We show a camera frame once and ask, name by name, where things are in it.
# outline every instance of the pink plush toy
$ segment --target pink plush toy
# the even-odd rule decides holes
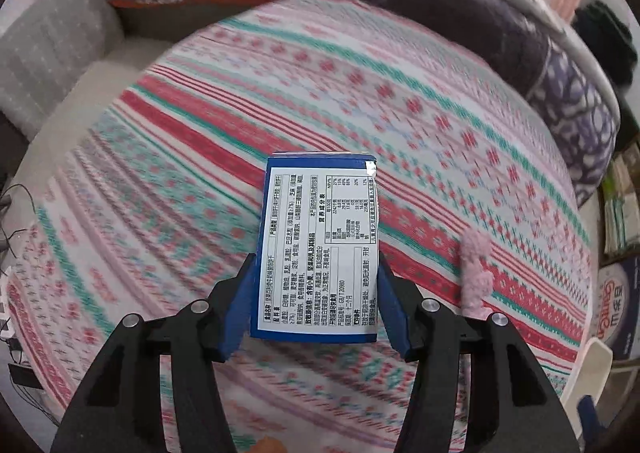
[[[462,315],[486,319],[492,310],[483,306],[482,299],[494,290],[494,275],[485,271],[480,258],[491,255],[489,235],[470,227],[460,239],[460,272],[462,283]]]

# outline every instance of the black cable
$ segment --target black cable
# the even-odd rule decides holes
[[[9,355],[11,356],[11,360],[14,362],[14,365],[21,365],[22,364],[22,351],[20,351],[20,362],[15,360],[14,357],[14,351],[9,349]]]
[[[11,239],[14,237],[14,235],[16,233],[22,233],[23,231],[26,231],[26,229],[16,229],[13,233],[11,233],[10,236],[6,235],[6,232],[4,231],[4,227],[2,227],[2,224],[0,224],[0,229],[2,229],[2,234],[4,235],[4,240],[6,240],[6,244],[9,246],[9,250],[11,251],[11,254],[14,255],[14,258],[18,258],[15,255],[14,249],[11,246]]]
[[[14,255],[14,258],[17,258],[17,256],[14,253],[14,249],[11,246],[11,242],[9,242],[9,237],[7,237],[6,232],[4,231],[4,227],[2,227],[2,224],[0,224],[0,229],[2,229],[2,234],[4,235],[4,240],[6,241],[6,244],[9,246],[9,251],[11,251],[11,254]]]
[[[33,196],[31,195],[31,192],[27,189],[27,186],[25,186],[24,184],[20,184],[19,182],[16,184],[12,184],[11,186],[9,186],[4,193],[2,193],[2,196],[6,195],[7,192],[13,188],[22,188],[27,192],[27,195],[29,195],[29,200],[31,201],[31,208],[33,208],[33,212],[36,212],[36,203],[33,201]]]
[[[29,406],[32,406],[39,412],[41,412],[45,417],[47,417],[47,419],[49,419],[49,421],[54,426],[60,425],[56,418],[53,417],[53,415],[50,414],[45,408],[43,408],[42,405],[38,401],[36,401],[35,398],[26,390],[26,388],[21,386],[22,389],[18,389],[18,386],[15,385],[14,379],[11,377],[11,375],[9,375],[9,379],[11,380],[11,385],[14,387],[14,391],[18,394],[18,397],[20,397],[25,403],[29,404]]]
[[[0,334],[2,334],[2,332],[4,332],[4,329],[6,327],[7,330],[9,330],[9,320],[11,318],[8,317],[4,323],[2,323],[2,326],[0,327]],[[9,344],[9,342],[6,339],[2,339],[2,337],[0,337],[0,341],[2,341],[2,343],[6,343],[7,345]]]

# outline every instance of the screw head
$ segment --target screw head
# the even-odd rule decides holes
[[[491,321],[498,325],[498,327],[506,327],[509,322],[509,318],[500,312],[496,312],[491,316]]]
[[[139,322],[140,316],[138,316],[137,314],[127,314],[124,318],[122,318],[122,324],[128,328],[135,327]]]
[[[208,309],[209,309],[209,303],[207,303],[206,300],[204,299],[198,299],[193,303],[191,303],[191,312],[194,312],[196,314],[202,314],[203,312],[206,312]]]
[[[438,303],[437,300],[433,298],[427,298],[422,300],[421,307],[422,310],[425,310],[427,312],[437,312],[440,310],[440,303]]]

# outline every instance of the white label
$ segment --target white label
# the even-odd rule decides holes
[[[367,170],[272,168],[258,329],[377,331],[378,197]]]

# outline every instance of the bed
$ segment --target bed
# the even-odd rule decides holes
[[[527,101],[508,82],[525,86],[527,75],[508,77],[491,53],[462,46],[476,38],[455,43],[460,30],[437,34],[425,24],[445,27],[429,11],[398,14],[404,3],[276,0],[206,27],[150,65],[66,154],[8,286],[58,415],[124,315],[175,313],[236,274],[255,249],[266,157],[296,150],[376,156],[380,248],[396,274],[450,308],[460,304],[460,234],[488,233],[485,303],[514,322],[562,394],[587,337],[592,262],[572,139],[560,138],[558,110],[545,117],[550,73],[538,69]],[[526,40],[546,40],[546,62],[595,88],[550,27],[485,3]],[[615,108],[602,98],[592,107],[598,137],[609,123],[614,139]],[[272,437],[283,451],[326,453],[393,449],[415,374],[382,327],[370,345],[246,337],[215,370],[239,451]],[[161,393],[177,451],[167,361]],[[459,396],[451,451],[464,447],[462,378]]]

